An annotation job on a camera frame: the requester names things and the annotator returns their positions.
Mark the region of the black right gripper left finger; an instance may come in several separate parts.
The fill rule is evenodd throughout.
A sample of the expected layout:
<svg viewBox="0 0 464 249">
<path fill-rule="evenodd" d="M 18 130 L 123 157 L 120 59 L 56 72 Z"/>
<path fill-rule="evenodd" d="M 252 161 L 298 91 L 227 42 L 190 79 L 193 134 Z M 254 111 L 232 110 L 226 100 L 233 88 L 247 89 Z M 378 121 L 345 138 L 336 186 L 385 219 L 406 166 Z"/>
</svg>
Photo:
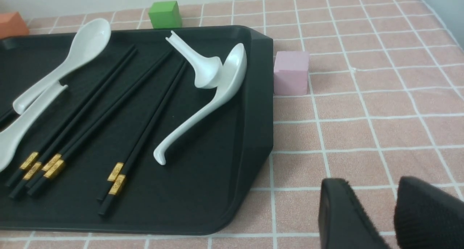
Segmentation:
<svg viewBox="0 0 464 249">
<path fill-rule="evenodd" d="M 353 188 L 342 178 L 325 178 L 318 215 L 322 249 L 389 249 Z"/>
</svg>

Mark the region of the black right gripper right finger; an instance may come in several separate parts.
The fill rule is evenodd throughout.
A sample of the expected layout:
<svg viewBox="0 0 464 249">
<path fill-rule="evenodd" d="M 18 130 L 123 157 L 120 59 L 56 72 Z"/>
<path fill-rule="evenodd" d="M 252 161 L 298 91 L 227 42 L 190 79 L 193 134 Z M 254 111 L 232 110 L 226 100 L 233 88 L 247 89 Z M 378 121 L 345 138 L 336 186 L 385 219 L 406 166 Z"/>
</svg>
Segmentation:
<svg viewBox="0 0 464 249">
<path fill-rule="evenodd" d="M 462 249 L 464 204 L 416 177 L 401 177 L 394 228 L 402 249 Z"/>
</svg>

